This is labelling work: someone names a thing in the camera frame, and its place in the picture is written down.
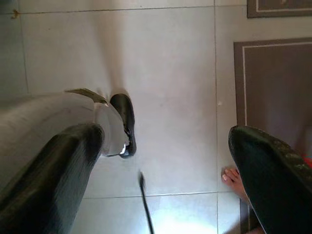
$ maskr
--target white tile floor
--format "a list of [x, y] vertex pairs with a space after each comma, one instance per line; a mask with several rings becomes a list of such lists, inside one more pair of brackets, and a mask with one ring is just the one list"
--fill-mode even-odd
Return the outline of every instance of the white tile floor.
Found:
[[[233, 164], [233, 42], [312, 36], [311, 17], [247, 19], [245, 4], [0, 3], [0, 99], [78, 87], [109, 97], [124, 88], [134, 103], [137, 154], [99, 159], [72, 234], [148, 233], [139, 170], [156, 233], [239, 233], [239, 199], [220, 180]], [[11, 19], [13, 9], [25, 14]]]

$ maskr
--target brown doormat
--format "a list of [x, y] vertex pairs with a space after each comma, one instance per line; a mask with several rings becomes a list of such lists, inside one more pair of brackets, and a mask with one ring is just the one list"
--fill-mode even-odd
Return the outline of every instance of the brown doormat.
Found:
[[248, 18], [312, 16], [312, 0], [248, 0]]
[[[235, 42], [234, 64], [237, 123], [312, 157], [312, 38]], [[247, 211], [241, 203], [241, 217]], [[251, 217], [242, 231], [255, 224]]]

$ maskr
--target toe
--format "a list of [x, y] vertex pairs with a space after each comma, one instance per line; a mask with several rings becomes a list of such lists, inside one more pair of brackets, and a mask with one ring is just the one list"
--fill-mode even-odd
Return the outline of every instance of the toe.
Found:
[[226, 174], [229, 178], [231, 178], [233, 181], [236, 181], [237, 177], [234, 176], [234, 174], [232, 173], [232, 171], [230, 171], [229, 169], [225, 169], [224, 172], [225, 172], [225, 174]]
[[223, 183], [225, 183], [229, 187], [231, 187], [233, 185], [233, 181], [226, 174], [222, 175], [222, 181], [223, 181]]
[[237, 170], [234, 168], [231, 168], [230, 171], [232, 172], [232, 174], [236, 177], [236, 180], [239, 179], [239, 174], [237, 173]]

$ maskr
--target doormat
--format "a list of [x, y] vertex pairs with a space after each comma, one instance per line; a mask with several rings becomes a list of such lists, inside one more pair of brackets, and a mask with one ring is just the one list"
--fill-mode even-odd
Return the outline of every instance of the doormat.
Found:
[[312, 0], [248, 0], [247, 17], [312, 16]]
[[[235, 42], [237, 124], [262, 129], [312, 156], [311, 62], [312, 38]], [[242, 232], [254, 225], [255, 215], [241, 203]]]

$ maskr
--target black shoe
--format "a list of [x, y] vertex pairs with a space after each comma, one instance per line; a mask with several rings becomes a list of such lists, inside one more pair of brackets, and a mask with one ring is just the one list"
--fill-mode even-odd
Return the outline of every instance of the black shoe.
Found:
[[126, 151], [120, 154], [122, 158], [133, 156], [137, 151], [137, 144], [135, 139], [135, 114], [130, 98], [125, 94], [115, 94], [112, 96], [111, 105], [120, 114], [125, 133], [129, 138], [129, 145], [126, 146]]

